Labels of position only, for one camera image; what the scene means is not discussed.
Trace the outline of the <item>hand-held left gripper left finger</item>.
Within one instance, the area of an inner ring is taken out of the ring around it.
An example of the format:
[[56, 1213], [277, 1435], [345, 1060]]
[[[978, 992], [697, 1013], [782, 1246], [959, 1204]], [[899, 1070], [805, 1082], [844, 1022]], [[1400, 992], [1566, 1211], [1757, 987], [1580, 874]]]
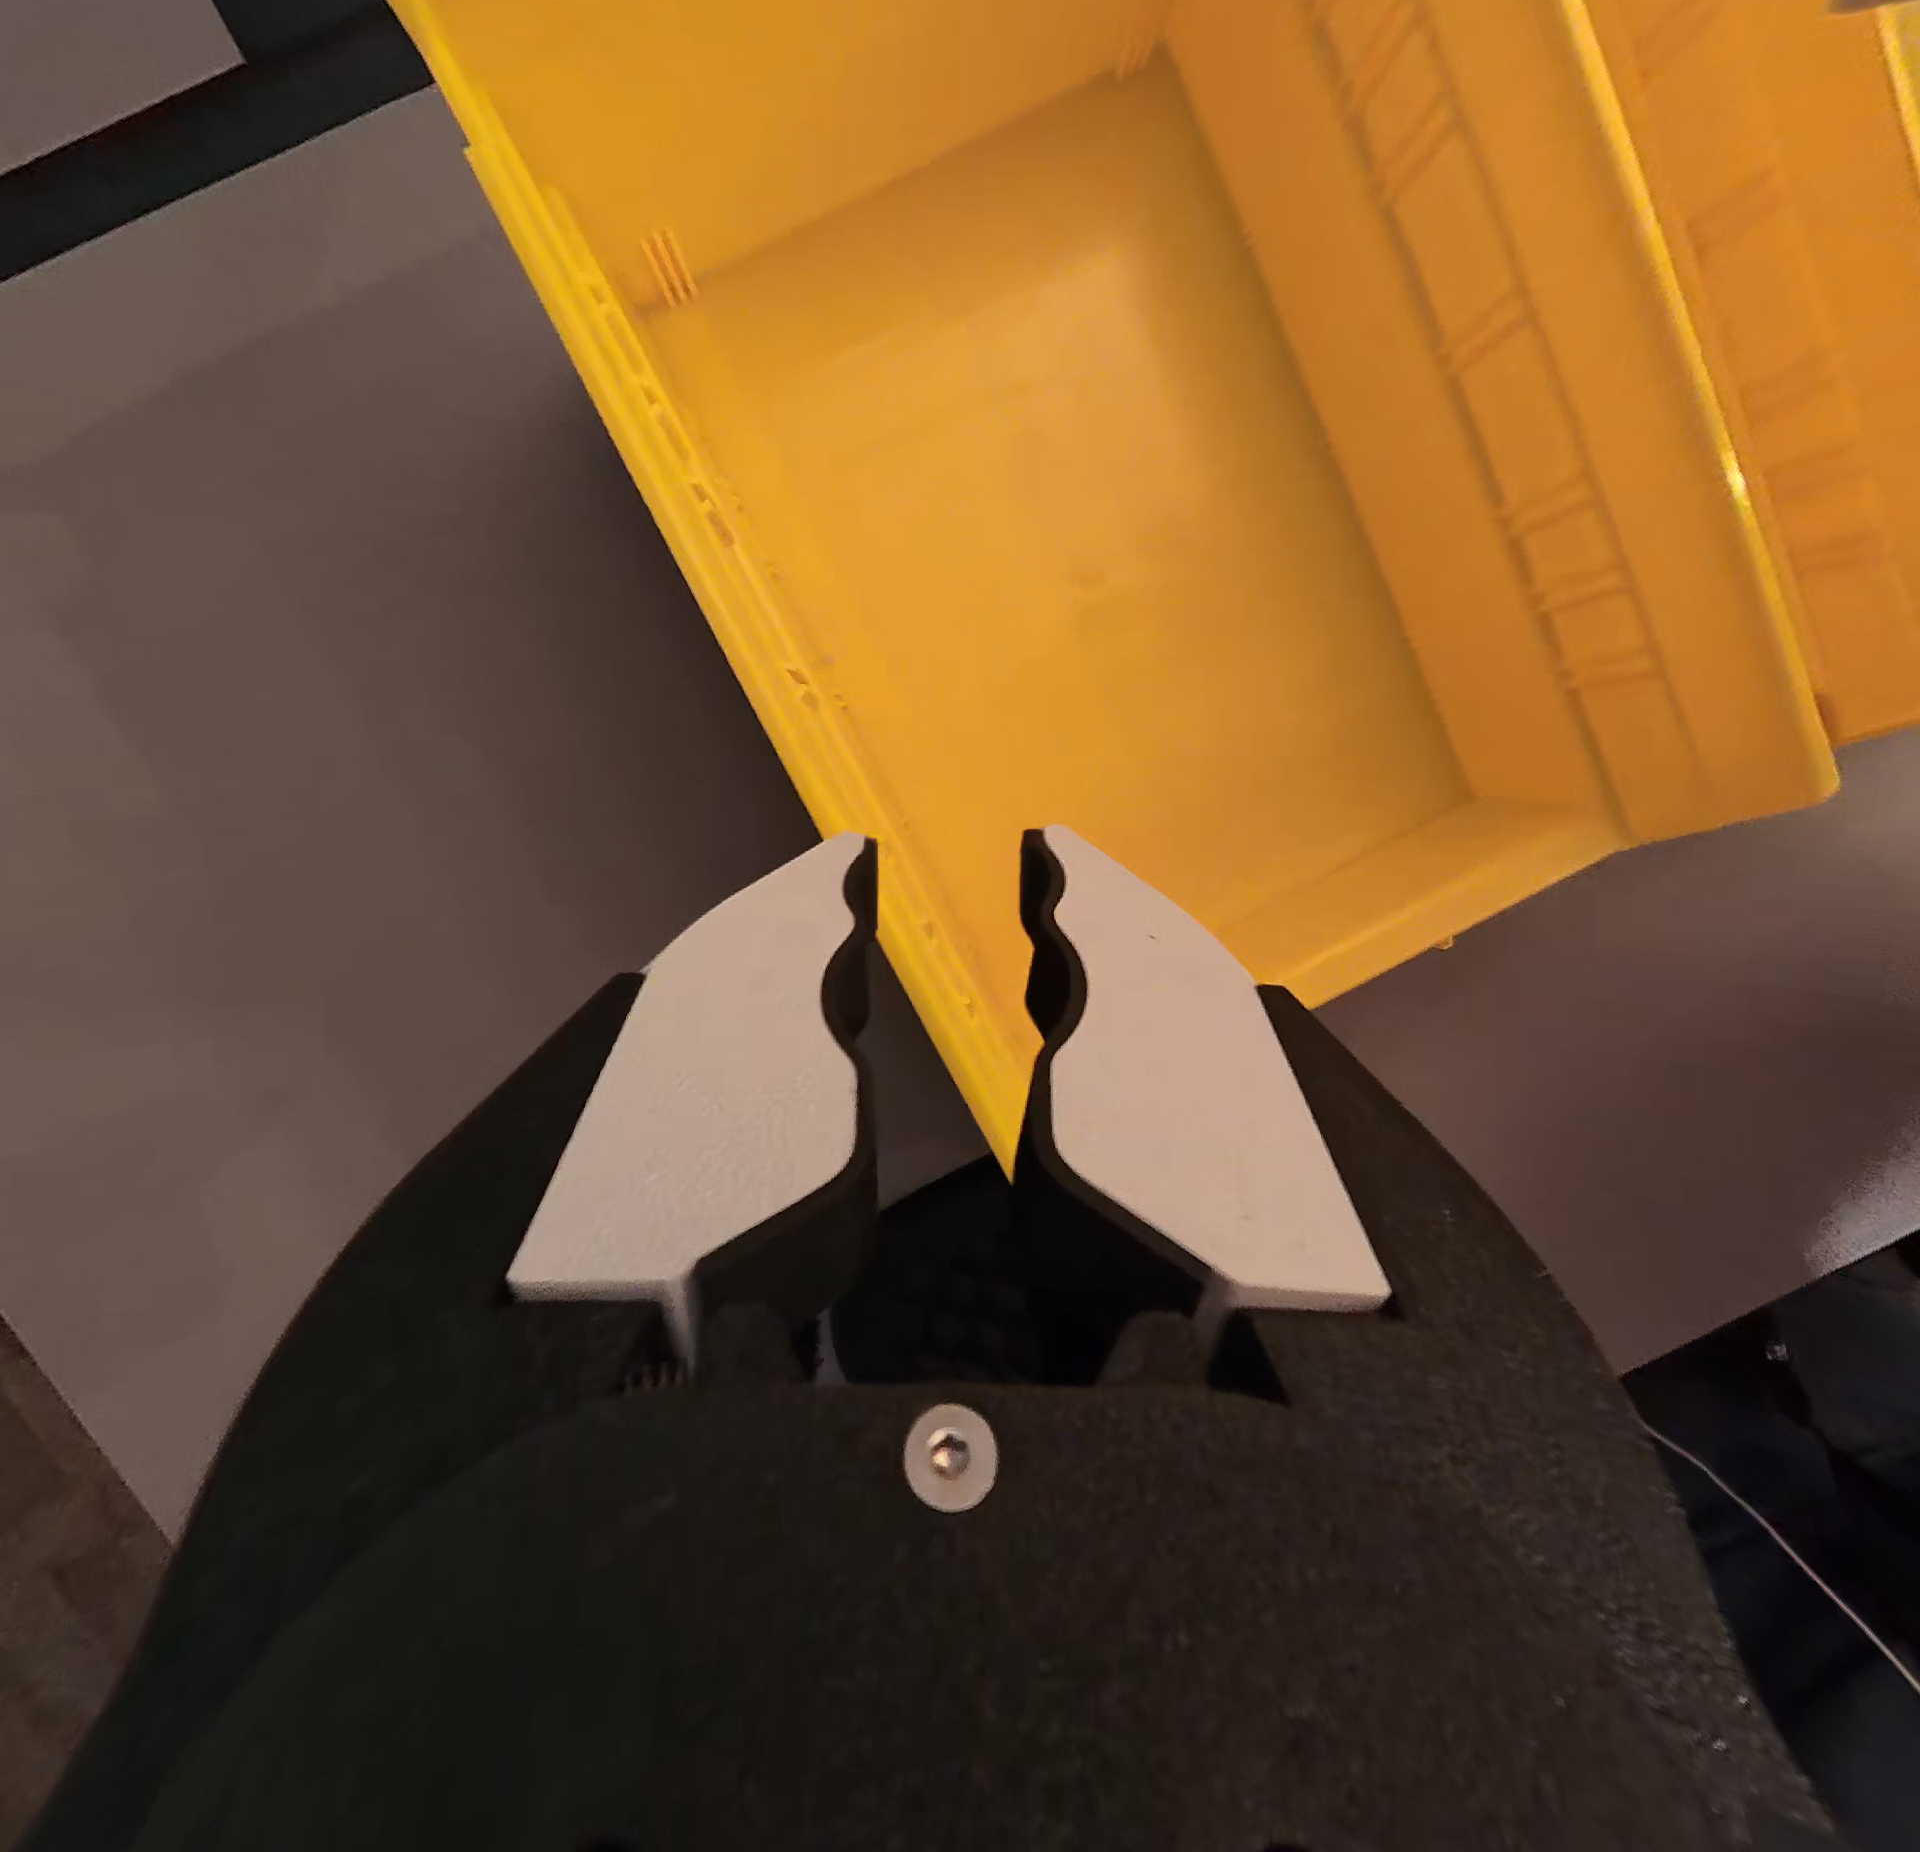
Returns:
[[510, 1263], [523, 1304], [816, 1319], [875, 1232], [875, 839], [824, 839], [644, 969]]

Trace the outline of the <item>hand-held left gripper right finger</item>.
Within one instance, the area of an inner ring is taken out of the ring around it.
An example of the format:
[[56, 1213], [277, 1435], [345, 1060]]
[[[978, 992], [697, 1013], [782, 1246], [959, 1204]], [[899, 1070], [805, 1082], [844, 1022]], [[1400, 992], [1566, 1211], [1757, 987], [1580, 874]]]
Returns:
[[1021, 836], [1041, 1034], [1015, 1190], [1093, 1319], [1378, 1312], [1362, 1229], [1260, 982], [1184, 908], [1065, 827]]

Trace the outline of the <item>yellow plastic bin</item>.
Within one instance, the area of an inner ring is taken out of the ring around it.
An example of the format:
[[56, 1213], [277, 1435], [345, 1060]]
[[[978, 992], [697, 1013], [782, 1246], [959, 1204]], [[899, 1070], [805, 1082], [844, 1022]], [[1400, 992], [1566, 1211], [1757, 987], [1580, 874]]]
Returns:
[[1320, 1005], [1836, 753], [1580, 0], [387, 0], [1003, 1165], [1020, 836]]
[[1836, 748], [1918, 727], [1918, 0], [1560, 0]]

